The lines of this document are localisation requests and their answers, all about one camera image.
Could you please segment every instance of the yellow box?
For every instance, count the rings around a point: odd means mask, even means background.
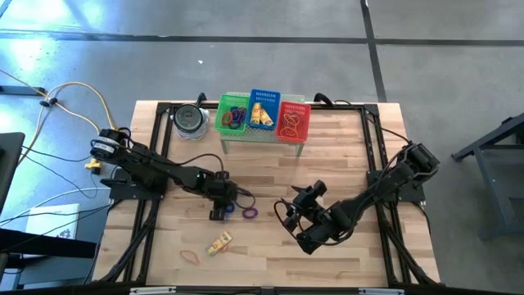
[[[219,238],[217,238],[212,244],[209,249],[207,249],[207,254],[214,256],[216,253],[220,251],[223,247],[225,247],[227,244],[229,244],[233,240],[233,237],[231,234],[228,233],[228,231],[224,231],[222,235],[220,235]]]
[[[251,111],[251,120],[250,123],[260,123],[260,109],[262,108],[262,105],[260,102],[255,102],[253,105],[253,110]]]

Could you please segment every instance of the concrete floor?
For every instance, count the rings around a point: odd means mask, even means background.
[[[524,39],[524,2],[518,0],[368,0],[376,37],[399,39]],[[35,19],[39,13],[42,17]],[[112,34],[255,37],[365,37],[358,0],[13,0],[2,30],[51,30]],[[483,243],[480,229],[492,226],[487,191],[477,164],[449,155],[524,110],[522,47],[378,46],[388,102],[399,102],[408,135],[442,161],[425,185],[427,212],[440,276],[449,286],[522,293],[524,237]],[[33,85],[50,89],[71,80],[94,85],[108,101],[116,124],[126,126],[138,99],[216,99],[227,91],[254,87],[312,99],[377,102],[365,44],[146,43],[0,39],[0,67]],[[0,84],[16,84],[0,75]],[[107,126],[100,102],[88,91],[60,93],[69,108]],[[0,132],[30,138],[39,105],[34,98],[0,98]],[[35,149],[80,158],[88,154],[90,125],[58,109],[47,118]],[[83,164],[32,156],[92,187]],[[1,219],[57,193],[74,189],[25,161]],[[83,209],[107,200],[71,194],[55,204],[80,202]],[[78,238],[97,241],[105,212],[79,222]],[[10,224],[24,229],[25,220]],[[23,282],[83,278],[90,260],[53,259],[28,268]],[[41,269],[52,267],[53,272]]]

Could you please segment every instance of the metal table leg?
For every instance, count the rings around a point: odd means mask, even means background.
[[[222,144],[222,151],[224,152],[224,154],[227,155],[229,153],[229,142],[223,139],[220,139],[220,143]]]
[[[297,144],[295,146],[295,151],[296,151],[296,157],[300,157],[300,155],[302,154],[302,149],[304,148],[304,144]]]

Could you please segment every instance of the wooden table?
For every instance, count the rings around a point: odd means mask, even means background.
[[[156,101],[138,101],[131,130],[133,139],[149,143],[155,117]],[[397,103],[379,104],[382,126],[405,134]],[[215,111],[210,111],[214,122]],[[160,127],[164,130],[165,122]],[[163,142],[160,132],[158,150]],[[321,179],[327,185],[324,206],[353,197],[366,188],[368,170],[364,137],[356,111],[313,111],[309,138],[302,157],[286,145],[231,143],[228,155],[222,153],[219,133],[212,127],[201,141],[183,141],[172,134],[168,158],[184,161],[206,152],[224,160],[231,179],[256,196],[260,214],[255,220],[243,220],[236,211],[227,223],[209,221],[212,202],[169,186],[160,204],[151,252],[147,283],[151,285],[228,285],[228,286],[310,286],[310,287],[381,287],[386,286],[381,241],[375,210],[367,210],[355,233],[335,247],[320,247],[307,255],[280,225],[273,203],[284,197],[291,201],[296,193],[291,185],[312,185]],[[384,133],[388,156],[404,144],[402,139]],[[219,170],[213,157],[193,162],[209,170]],[[137,202],[124,201],[109,214],[93,278],[105,275],[129,245]],[[406,247],[420,266],[434,280],[439,280],[430,234],[423,214],[412,204],[399,204],[399,214]],[[228,250],[207,256],[206,249],[223,232],[232,236]],[[200,265],[184,260],[179,252],[192,250]],[[392,251],[397,277],[398,256]],[[142,247],[138,249],[135,271],[138,273]]]

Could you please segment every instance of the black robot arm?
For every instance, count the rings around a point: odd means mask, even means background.
[[[132,147],[126,146],[128,141],[133,143]],[[91,144],[91,154],[95,159],[117,165],[130,176],[128,179],[104,179],[102,182],[109,187],[131,185],[161,193],[166,179],[172,179],[184,191],[213,201],[210,220],[223,220],[226,207],[237,200],[239,188],[228,179],[229,173],[224,168],[212,172],[196,166],[183,166],[187,162],[170,161],[118,130],[103,129]]]
[[[394,158],[397,159],[395,166],[390,167],[390,163],[378,180],[359,196],[335,202],[328,209],[316,202],[316,198],[328,190],[321,180],[313,187],[294,188],[298,195],[291,203],[277,202],[287,207],[287,218],[282,225],[293,235],[301,217],[312,223],[295,236],[302,250],[308,254],[322,245],[332,246],[346,241],[366,209],[404,185],[421,185],[437,172],[440,163],[421,143],[408,144]]]

